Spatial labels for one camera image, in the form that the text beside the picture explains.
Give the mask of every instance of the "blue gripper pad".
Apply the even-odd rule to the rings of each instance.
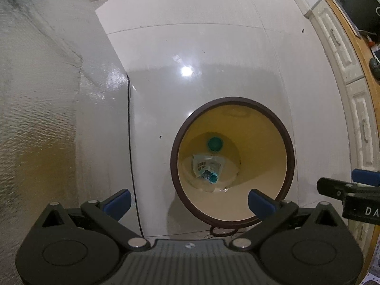
[[[279,203],[257,189],[250,190],[248,206],[261,221],[274,214],[280,207]]]
[[[380,186],[380,172],[363,169],[354,169],[351,173],[353,182],[363,183],[371,186]]]
[[[101,210],[105,214],[118,221],[131,208],[131,192],[127,189],[123,189],[117,192],[115,195],[103,201],[100,205]]]

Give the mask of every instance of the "brown rim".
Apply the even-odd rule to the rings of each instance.
[[[209,111],[211,109],[214,109],[219,106],[223,105],[242,105],[246,107],[250,107],[252,109],[255,109],[259,112],[261,112],[263,115],[265,115],[277,128],[277,130],[280,132],[280,135],[282,137],[282,140],[285,144],[286,149],[286,158],[287,158],[287,168],[286,168],[286,175],[284,179],[284,183],[282,185],[282,188],[280,189],[279,194],[276,197],[276,200],[283,200],[288,193],[291,182],[293,180],[294,175],[294,167],[295,167],[295,158],[294,158],[294,149],[293,144],[291,142],[290,136],[288,131],[286,130],[284,124],[281,122],[281,120],[272,112],[269,108],[265,107],[263,104],[255,102],[253,100],[250,100],[248,98],[240,98],[240,97],[227,97],[227,98],[220,98],[217,100],[213,100],[211,102],[208,102],[198,109],[196,109],[190,116],[185,120],[185,122],[182,124],[181,128],[179,129],[176,138],[173,143],[173,147],[170,154],[170,171],[171,171],[171,177],[173,180],[174,187],[176,189],[176,192],[178,194],[178,197],[181,199],[185,207],[198,219],[201,221],[215,227],[220,228],[244,228],[248,226],[252,226],[259,222],[259,219],[254,216],[251,218],[247,218],[245,220],[240,221],[234,221],[234,222],[228,222],[228,221],[222,221],[218,220],[216,218],[210,217],[206,214],[204,214],[202,211],[198,210],[188,199],[186,196],[184,190],[182,189],[181,182],[179,180],[178,175],[178,152],[179,152],[179,146],[182,142],[183,137],[185,136],[187,130],[189,129],[190,125],[202,114],[204,114],[206,111]]]

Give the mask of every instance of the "textured glass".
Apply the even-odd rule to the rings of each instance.
[[[0,284],[51,201],[132,189],[127,78],[88,0],[0,0]],[[135,207],[125,218],[138,232]]]

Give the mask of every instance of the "white tile floor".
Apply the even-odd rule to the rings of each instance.
[[[146,236],[207,229],[175,196],[169,163],[184,120],[216,98],[248,97],[280,117],[296,152],[291,200],[313,206],[324,199],[319,177],[350,179],[335,78],[294,0],[108,0],[96,13],[134,88],[132,151]],[[181,76],[183,66],[191,77]]]

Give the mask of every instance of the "wooden countertop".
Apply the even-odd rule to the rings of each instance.
[[[347,33],[355,52],[359,58],[361,67],[364,72],[364,76],[366,77],[369,92],[371,94],[372,103],[374,105],[375,109],[375,116],[376,116],[376,123],[377,123],[377,132],[380,134],[380,84],[377,83],[375,78],[372,75],[372,72],[368,66],[369,60],[373,58],[373,54],[371,49],[368,47],[367,39],[364,38],[358,38],[354,31],[352,30],[351,24],[347,21],[346,17],[341,13],[339,8],[335,5],[333,0],[326,0],[326,2],[329,4],[331,9],[333,10],[334,14],[340,21],[343,29]],[[372,235],[371,243],[367,252],[367,256],[364,258],[364,265],[363,269],[360,273],[360,276],[358,278],[357,284],[359,284],[363,278],[366,276],[369,265],[371,263],[371,259],[373,256],[373,253],[375,251],[377,239],[380,233],[380,226],[375,226],[374,233]]]

